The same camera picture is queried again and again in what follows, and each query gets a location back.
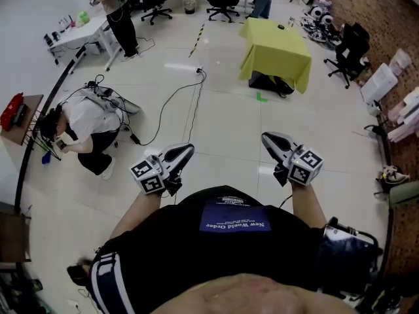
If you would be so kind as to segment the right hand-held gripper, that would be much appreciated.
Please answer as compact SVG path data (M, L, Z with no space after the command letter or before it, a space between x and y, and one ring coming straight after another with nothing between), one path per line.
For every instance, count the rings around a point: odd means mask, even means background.
M287 181L308 186L319 174L323 158L314 149L298 144L289 135L274 131L262 133L261 141L269 155L277 161L274 177L281 186Z

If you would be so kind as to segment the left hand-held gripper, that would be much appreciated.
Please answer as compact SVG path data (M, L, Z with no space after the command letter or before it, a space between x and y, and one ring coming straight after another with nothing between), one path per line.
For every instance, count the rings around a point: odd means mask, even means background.
M167 191L173 196L182 186L181 172L194 154L194 145L170 145L130 167L130 173L144 194Z

